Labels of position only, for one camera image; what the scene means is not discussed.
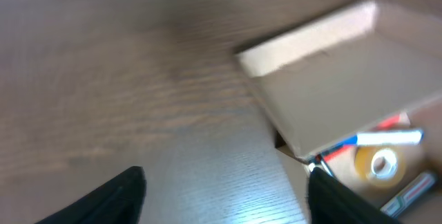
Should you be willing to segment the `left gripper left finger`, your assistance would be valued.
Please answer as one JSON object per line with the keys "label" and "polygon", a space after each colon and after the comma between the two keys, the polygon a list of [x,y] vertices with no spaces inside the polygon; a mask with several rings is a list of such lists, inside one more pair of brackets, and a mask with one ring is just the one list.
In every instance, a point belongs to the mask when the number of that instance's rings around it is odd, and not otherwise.
{"label": "left gripper left finger", "polygon": [[145,196],[144,170],[132,166],[37,224],[138,224]]}

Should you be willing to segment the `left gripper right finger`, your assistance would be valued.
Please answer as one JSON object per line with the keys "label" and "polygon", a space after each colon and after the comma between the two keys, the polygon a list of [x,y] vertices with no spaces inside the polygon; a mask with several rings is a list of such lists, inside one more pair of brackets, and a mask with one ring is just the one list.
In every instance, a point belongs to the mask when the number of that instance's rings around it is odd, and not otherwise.
{"label": "left gripper right finger", "polygon": [[307,202],[312,224],[400,224],[319,168],[310,173]]}

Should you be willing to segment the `yellow tape roll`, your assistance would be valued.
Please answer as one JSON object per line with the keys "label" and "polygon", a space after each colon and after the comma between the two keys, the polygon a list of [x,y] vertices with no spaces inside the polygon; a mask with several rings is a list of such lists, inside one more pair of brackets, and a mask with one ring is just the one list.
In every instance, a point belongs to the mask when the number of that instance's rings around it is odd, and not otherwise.
{"label": "yellow tape roll", "polygon": [[406,171],[402,153],[394,147],[358,148],[354,167],[358,176],[379,188],[390,188],[399,184]]}

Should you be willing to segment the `blue marker pen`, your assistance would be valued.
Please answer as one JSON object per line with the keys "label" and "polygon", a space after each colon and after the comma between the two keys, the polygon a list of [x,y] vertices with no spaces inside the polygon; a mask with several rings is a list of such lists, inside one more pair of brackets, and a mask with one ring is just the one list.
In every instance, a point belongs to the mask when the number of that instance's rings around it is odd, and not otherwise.
{"label": "blue marker pen", "polygon": [[416,145],[421,142],[423,134],[421,129],[364,132],[357,133],[340,144],[351,146]]}

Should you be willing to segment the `black marker pen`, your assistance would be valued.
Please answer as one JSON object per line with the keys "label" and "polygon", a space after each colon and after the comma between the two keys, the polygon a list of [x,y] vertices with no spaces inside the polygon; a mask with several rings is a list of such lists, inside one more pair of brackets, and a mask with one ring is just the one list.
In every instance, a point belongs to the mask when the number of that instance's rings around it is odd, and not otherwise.
{"label": "black marker pen", "polygon": [[436,174],[430,171],[422,172],[397,195],[384,204],[381,211],[392,218],[397,218],[414,201],[428,192],[436,182]]}

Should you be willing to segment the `red utility knife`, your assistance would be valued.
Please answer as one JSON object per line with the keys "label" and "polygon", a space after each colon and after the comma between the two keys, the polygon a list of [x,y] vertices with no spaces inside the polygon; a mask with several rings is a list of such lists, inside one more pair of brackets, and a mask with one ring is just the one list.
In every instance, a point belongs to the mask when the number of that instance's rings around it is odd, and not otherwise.
{"label": "red utility knife", "polygon": [[316,164],[327,162],[336,157],[342,149],[355,146],[375,146],[375,145],[402,145],[402,144],[418,144],[421,139],[421,131],[419,130],[393,130],[392,128],[398,124],[410,125],[410,119],[407,113],[401,112],[398,115],[387,118],[375,126],[373,131],[360,132],[335,144],[333,147],[321,152],[315,158]]}

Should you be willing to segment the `cardboard box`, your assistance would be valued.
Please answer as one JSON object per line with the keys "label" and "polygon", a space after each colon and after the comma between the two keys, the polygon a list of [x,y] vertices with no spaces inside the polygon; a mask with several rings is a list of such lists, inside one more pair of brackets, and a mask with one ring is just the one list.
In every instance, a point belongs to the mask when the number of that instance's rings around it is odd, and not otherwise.
{"label": "cardboard box", "polygon": [[[370,205],[382,206],[430,171],[436,184],[397,218],[400,223],[441,222],[441,18],[393,3],[366,0],[333,11],[238,53],[238,60],[281,142],[276,149],[301,211],[310,173],[319,168]],[[361,147],[342,149],[316,164],[316,156],[360,132],[373,131],[405,112],[421,129],[419,144],[383,145],[402,153],[402,181],[379,188],[354,167]]]}

